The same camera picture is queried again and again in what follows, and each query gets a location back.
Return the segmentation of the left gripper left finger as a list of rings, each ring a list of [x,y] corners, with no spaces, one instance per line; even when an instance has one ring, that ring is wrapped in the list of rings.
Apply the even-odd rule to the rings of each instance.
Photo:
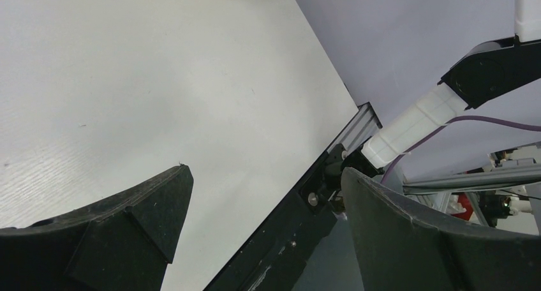
[[[193,183],[177,165],[68,213],[3,228],[1,289],[159,290]]]

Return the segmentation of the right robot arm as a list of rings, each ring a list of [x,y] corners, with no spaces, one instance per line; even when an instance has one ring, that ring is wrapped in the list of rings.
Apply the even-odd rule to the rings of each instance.
[[[471,49],[434,89],[347,155],[341,168],[387,177],[402,157],[459,121],[540,131],[539,126],[464,114],[540,79],[540,0],[515,0],[514,5],[513,37]]]

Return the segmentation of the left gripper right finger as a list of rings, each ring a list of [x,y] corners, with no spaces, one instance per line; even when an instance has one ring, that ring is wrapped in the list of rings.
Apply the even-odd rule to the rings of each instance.
[[[540,238],[449,216],[355,170],[341,176],[365,290],[539,290]]]

